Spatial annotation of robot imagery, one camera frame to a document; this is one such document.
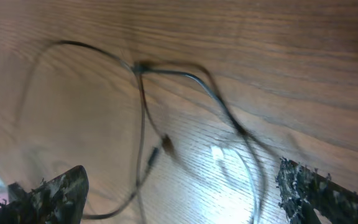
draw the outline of wood grain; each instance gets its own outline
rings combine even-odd
[[[241,151],[260,193],[266,178],[261,223],[287,221],[274,182],[281,156],[358,193],[358,1],[0,0],[0,175],[30,189],[84,165],[85,211],[103,213],[134,184],[135,80],[108,58],[70,46],[34,66],[51,39],[86,42],[129,63],[207,68],[230,109],[267,146],[255,145],[263,173]],[[206,79],[189,66],[164,67]],[[240,160],[228,157],[228,181],[209,150],[242,149],[216,104],[183,78],[150,74],[145,89],[181,161],[163,154],[143,188],[149,223],[247,223],[252,194]],[[156,144],[147,124],[145,148]],[[138,214],[133,203],[99,223],[138,223]]]

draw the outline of black cable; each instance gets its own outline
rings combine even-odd
[[[138,151],[138,155],[137,155],[137,162],[136,162],[136,185],[135,185],[135,190],[130,194],[130,196],[124,201],[124,203],[119,206],[117,209],[115,209],[114,211],[107,213],[107,214],[102,214],[102,215],[88,215],[88,214],[83,214],[83,219],[88,219],[88,220],[100,220],[100,219],[105,219],[105,218],[111,218],[113,216],[116,216],[118,214],[120,214],[132,201],[133,199],[137,196],[138,200],[139,200],[139,209],[140,209],[140,215],[141,215],[141,219],[142,222],[145,223],[145,215],[144,215],[144,208],[143,208],[143,203],[142,203],[142,199],[140,196],[140,188],[143,186],[146,178],[149,176],[151,168],[154,164],[155,158],[158,156],[158,148],[154,148],[153,153],[151,154],[151,156],[149,157],[149,161],[147,163],[147,168],[144,174],[143,179],[141,179],[140,176],[140,167],[141,167],[141,160],[142,160],[142,154],[143,154],[143,148],[144,148],[144,136],[145,136],[145,114],[147,114],[147,117],[154,129],[154,131],[162,138],[162,141],[164,141],[166,138],[166,136],[164,136],[156,127],[151,115],[150,115],[150,111],[149,108],[147,106],[147,101],[145,99],[145,92],[144,92],[144,86],[143,86],[143,80],[142,80],[142,76],[145,73],[160,73],[160,74],[167,74],[167,75],[178,75],[181,77],[187,77],[190,78],[192,80],[194,80],[195,82],[197,82],[204,90],[205,92],[220,106],[220,108],[223,110],[223,113],[229,118],[231,124],[234,126],[234,129],[237,131],[238,134],[240,134],[243,138],[244,141],[246,142],[246,145],[249,146],[248,141],[247,141],[247,131],[238,123],[238,121],[235,119],[235,117],[231,114],[231,112],[229,111],[229,109],[227,108],[227,106],[224,104],[223,100],[220,99],[220,97],[218,97],[215,92],[213,90],[210,89],[210,87],[205,84],[204,81],[202,81],[200,78],[198,78],[196,75],[193,75],[191,73],[187,73],[187,72],[178,72],[178,71],[170,71],[170,70],[158,70],[158,69],[152,69],[150,67],[141,65],[141,64],[137,64],[134,67],[129,66],[125,61],[121,60],[118,56],[111,54],[105,50],[99,49],[97,47],[94,47],[92,45],[88,45],[88,44],[84,44],[82,42],[77,42],[77,41],[72,41],[72,40],[58,40],[58,41],[53,41],[50,43],[49,46],[47,46],[47,49],[56,46],[56,45],[75,45],[75,46],[79,46],[79,47],[84,47],[87,49],[91,49],[94,51],[97,51],[103,55],[108,56],[109,58],[114,59],[115,61],[119,62],[121,64],[121,66],[123,66],[124,68],[126,68],[127,70],[131,71],[134,73],[136,80],[137,80],[137,84],[139,87],[139,95],[140,95],[140,110],[141,110],[141,127],[140,127],[140,140],[139,140],[139,151]],[[259,210],[257,211],[256,214],[257,218],[259,216]]]

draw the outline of wire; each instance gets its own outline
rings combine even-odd
[[[148,164],[147,164],[147,168],[145,170],[145,175],[144,175],[143,179],[141,179],[140,168],[141,168],[141,161],[142,161],[142,155],[143,155],[143,149],[144,149],[145,114],[147,114],[147,118],[149,119],[149,121],[150,121],[150,123],[152,125],[152,128],[162,138],[162,141],[167,139],[167,136],[162,134],[157,129],[157,127],[156,127],[156,125],[155,125],[155,123],[154,123],[154,121],[153,121],[153,119],[152,119],[152,117],[150,115],[150,111],[149,111],[149,108],[147,106],[147,101],[145,99],[145,92],[144,92],[144,86],[143,86],[143,80],[142,80],[143,74],[146,74],[146,73],[159,73],[159,74],[166,74],[166,75],[177,75],[177,76],[187,77],[187,78],[190,78],[190,79],[194,80],[221,107],[221,109],[223,110],[223,113],[229,118],[231,124],[234,126],[234,129],[237,131],[238,134],[240,134],[244,138],[244,141],[246,142],[246,145],[249,146],[249,143],[247,141],[247,135],[248,135],[247,131],[239,124],[237,119],[231,114],[231,112],[229,111],[227,106],[224,104],[223,100],[220,97],[218,97],[217,94],[215,94],[215,92],[213,90],[211,90],[210,87],[207,84],[205,84],[205,82],[202,81],[202,79],[198,78],[196,75],[193,75],[193,74],[187,73],[187,72],[152,69],[152,68],[150,68],[148,66],[145,66],[145,65],[142,65],[142,64],[139,64],[139,63],[135,64],[133,67],[131,67],[128,63],[126,63],[125,61],[123,61],[122,59],[120,59],[118,56],[116,56],[114,54],[111,54],[111,53],[109,53],[109,52],[107,52],[105,50],[102,50],[100,48],[94,47],[92,45],[88,45],[88,44],[84,44],[82,42],[77,42],[77,41],[72,41],[72,40],[52,41],[50,43],[50,45],[47,46],[45,51],[42,52],[42,53],[45,53],[46,50],[48,50],[49,48],[51,48],[53,46],[56,46],[56,45],[75,45],[75,46],[79,46],[79,47],[84,47],[84,48],[91,49],[91,50],[94,50],[96,52],[99,52],[99,53],[101,53],[103,55],[106,55],[111,59],[114,59],[115,61],[119,62],[121,64],[121,66],[126,68],[128,71],[131,71],[131,72],[134,73],[134,75],[136,77],[136,80],[137,80],[138,87],[139,87],[140,110],[141,110],[141,125],[140,125],[139,150],[138,150],[137,162],[136,162],[136,185],[135,185],[135,190],[122,203],[122,205],[119,206],[114,211],[112,211],[110,213],[107,213],[107,214],[102,214],[102,215],[83,214],[83,219],[100,220],[100,219],[114,217],[114,216],[120,214],[125,208],[127,208],[127,206],[137,196],[138,202],[139,202],[140,217],[142,219],[142,223],[146,223],[145,214],[144,214],[144,207],[143,207],[142,198],[141,198],[141,194],[140,194],[140,188],[143,186],[144,182],[146,181],[147,177],[150,174],[151,168],[152,168],[152,166],[153,166],[153,164],[155,162],[155,158],[158,156],[158,148],[155,147],[154,150],[153,150],[153,153],[150,155],[149,161],[148,161]],[[249,169],[248,165],[246,164],[245,160],[240,156],[240,154],[238,152],[237,152],[237,154],[241,158],[242,162],[244,163],[244,166],[246,167],[246,171],[249,174],[248,176],[249,176],[250,184],[251,184],[252,191],[253,191],[253,194],[254,194],[254,211],[252,213],[252,220],[254,220],[255,213],[256,213],[256,217],[258,219],[258,217],[259,217],[259,209],[258,209],[258,206],[256,204],[256,190],[255,190],[254,180],[253,180],[253,178],[251,176],[250,169]]]

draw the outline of wooden surface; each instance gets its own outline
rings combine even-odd
[[[264,175],[241,151],[259,192],[267,180],[261,223],[286,222],[274,182],[280,156],[358,193],[358,0],[0,0],[0,175],[28,190],[82,164],[91,188],[85,212],[103,213],[134,185],[135,80],[107,58],[67,46],[32,70],[48,39],[86,42],[129,63],[207,68],[241,123],[268,146],[255,146]],[[247,223],[252,194],[239,158],[228,157],[228,181],[209,149],[242,149],[219,108],[183,78],[151,74],[145,88],[180,157],[163,153],[142,189],[149,223]],[[150,151],[158,137],[149,124],[146,136]],[[84,223],[138,223],[138,214],[133,203],[114,219]]]

